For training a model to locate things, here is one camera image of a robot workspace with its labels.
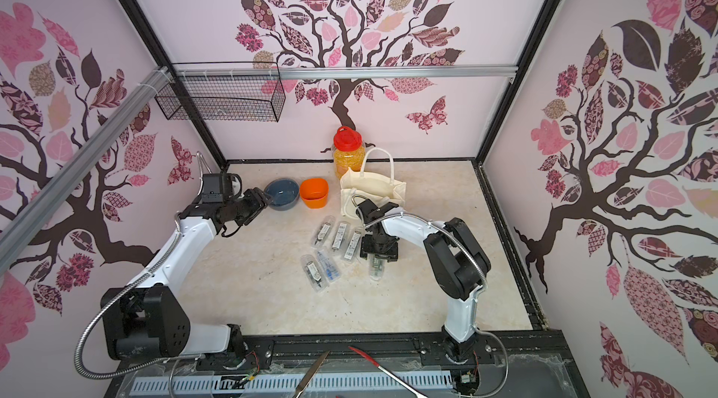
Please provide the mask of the clear compass case green parts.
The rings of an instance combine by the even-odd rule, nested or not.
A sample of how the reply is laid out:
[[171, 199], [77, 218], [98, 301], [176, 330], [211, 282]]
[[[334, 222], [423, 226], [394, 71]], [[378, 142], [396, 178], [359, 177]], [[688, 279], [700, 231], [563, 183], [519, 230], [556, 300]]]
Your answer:
[[385, 260], [378, 259], [378, 258], [372, 258], [369, 261], [369, 277], [373, 281], [380, 281], [383, 278], [385, 271]]

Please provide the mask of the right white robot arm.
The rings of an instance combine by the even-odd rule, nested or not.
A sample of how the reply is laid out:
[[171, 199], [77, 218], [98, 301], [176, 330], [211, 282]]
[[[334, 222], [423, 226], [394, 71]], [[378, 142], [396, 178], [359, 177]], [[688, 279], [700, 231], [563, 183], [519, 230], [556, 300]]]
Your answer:
[[355, 215], [364, 225], [360, 256], [387, 263], [398, 260], [400, 241], [424, 249], [435, 281], [448, 297], [441, 329], [447, 358], [459, 364], [472, 355], [478, 339], [477, 299], [487, 288], [491, 262], [469, 226], [460, 218], [434, 222], [388, 202], [361, 196]]

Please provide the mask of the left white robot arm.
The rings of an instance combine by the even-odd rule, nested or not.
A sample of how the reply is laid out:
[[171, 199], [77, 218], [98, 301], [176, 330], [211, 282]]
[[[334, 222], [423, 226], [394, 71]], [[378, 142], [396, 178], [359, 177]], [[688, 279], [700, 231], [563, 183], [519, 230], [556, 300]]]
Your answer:
[[231, 237], [230, 223], [249, 225], [272, 202], [260, 188], [243, 189], [236, 174], [206, 174], [194, 200], [175, 218], [176, 228], [151, 263], [129, 284], [108, 290], [101, 318], [108, 355], [149, 361], [191, 355], [246, 357], [249, 349], [236, 324], [191, 321], [176, 294], [204, 248]]

